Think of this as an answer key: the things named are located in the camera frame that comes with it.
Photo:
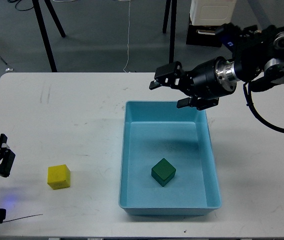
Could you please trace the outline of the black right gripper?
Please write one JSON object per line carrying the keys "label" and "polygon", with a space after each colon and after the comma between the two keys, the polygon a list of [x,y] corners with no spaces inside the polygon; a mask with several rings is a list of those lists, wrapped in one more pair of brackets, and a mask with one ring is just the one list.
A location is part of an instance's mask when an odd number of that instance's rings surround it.
{"label": "black right gripper", "polygon": [[232,76],[230,67],[231,64],[221,56],[190,71],[183,70],[182,64],[175,61],[156,69],[149,89],[178,89],[189,96],[177,101],[178,109],[191,107],[202,111],[217,106],[220,97],[231,95],[236,90],[237,81]]}

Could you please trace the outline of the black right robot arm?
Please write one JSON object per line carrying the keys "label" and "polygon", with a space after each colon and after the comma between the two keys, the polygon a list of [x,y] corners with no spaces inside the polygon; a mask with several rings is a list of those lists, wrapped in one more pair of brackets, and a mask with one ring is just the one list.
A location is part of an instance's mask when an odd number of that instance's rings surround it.
{"label": "black right robot arm", "polygon": [[179,61],[156,69],[149,89],[170,87],[187,97],[177,108],[195,107],[201,111],[215,107],[219,98],[235,92],[237,83],[253,82],[253,91],[262,92],[284,84],[284,27],[256,25],[240,29],[225,23],[215,35],[232,53],[231,59],[218,56],[184,71]]}

